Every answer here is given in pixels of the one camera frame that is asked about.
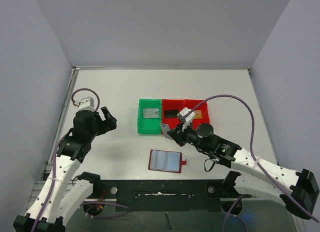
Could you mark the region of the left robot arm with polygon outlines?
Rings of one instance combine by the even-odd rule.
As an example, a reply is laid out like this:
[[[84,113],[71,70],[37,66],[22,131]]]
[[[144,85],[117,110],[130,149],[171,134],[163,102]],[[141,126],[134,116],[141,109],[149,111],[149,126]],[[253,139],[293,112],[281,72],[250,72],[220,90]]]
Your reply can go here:
[[[106,107],[98,112],[79,110],[73,127],[60,140],[53,157],[52,170],[34,203],[23,216],[17,216],[17,232],[64,232],[75,211],[88,197],[100,198],[103,186],[100,175],[83,172],[74,187],[67,188],[75,172],[92,148],[95,137],[116,129],[117,120]]]

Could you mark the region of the green plastic bin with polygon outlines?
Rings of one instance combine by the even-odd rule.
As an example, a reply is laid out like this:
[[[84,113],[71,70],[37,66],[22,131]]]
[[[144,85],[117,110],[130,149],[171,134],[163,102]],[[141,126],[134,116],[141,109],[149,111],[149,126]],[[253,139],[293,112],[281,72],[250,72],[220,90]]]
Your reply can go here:
[[[162,101],[160,99],[140,99],[138,104],[137,132],[142,135],[162,133]]]

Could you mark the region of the red bin with black card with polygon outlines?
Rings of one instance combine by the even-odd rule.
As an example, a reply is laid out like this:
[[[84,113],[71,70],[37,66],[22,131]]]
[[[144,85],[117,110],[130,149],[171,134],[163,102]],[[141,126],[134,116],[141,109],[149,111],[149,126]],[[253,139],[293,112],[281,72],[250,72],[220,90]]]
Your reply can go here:
[[[184,99],[163,99],[161,122],[167,124],[170,129],[174,129],[179,123],[177,114],[185,107]]]

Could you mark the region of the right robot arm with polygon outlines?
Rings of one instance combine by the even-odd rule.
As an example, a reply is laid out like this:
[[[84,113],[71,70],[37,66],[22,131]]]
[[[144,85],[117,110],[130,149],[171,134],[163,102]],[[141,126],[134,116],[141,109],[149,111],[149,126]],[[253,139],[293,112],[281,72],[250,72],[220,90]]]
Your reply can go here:
[[[215,135],[208,123],[199,125],[196,130],[179,124],[162,132],[179,146],[190,144],[212,161],[229,168],[231,171],[222,185],[227,196],[233,197],[238,193],[264,198],[283,205],[301,219],[318,221],[313,211],[320,188],[311,171],[287,169],[254,157],[238,144]]]

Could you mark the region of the red bin with gold card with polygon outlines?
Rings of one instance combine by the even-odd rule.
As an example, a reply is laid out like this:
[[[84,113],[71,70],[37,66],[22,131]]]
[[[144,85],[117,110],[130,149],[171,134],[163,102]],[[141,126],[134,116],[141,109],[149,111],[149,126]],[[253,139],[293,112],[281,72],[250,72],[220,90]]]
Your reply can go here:
[[[195,100],[195,99],[185,99],[184,105],[188,109],[195,108],[202,100]],[[192,127],[196,129],[200,124],[203,123],[210,123],[210,116],[208,111],[208,104],[205,102],[197,107],[194,111],[195,117],[192,121]]]

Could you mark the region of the red leather card holder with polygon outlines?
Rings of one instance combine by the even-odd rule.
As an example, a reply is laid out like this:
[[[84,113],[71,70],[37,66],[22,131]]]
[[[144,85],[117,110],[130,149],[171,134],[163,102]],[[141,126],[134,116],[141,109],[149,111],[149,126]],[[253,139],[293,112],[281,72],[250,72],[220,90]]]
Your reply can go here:
[[[181,173],[182,167],[187,164],[181,152],[154,150],[150,151],[148,170],[169,173]]]

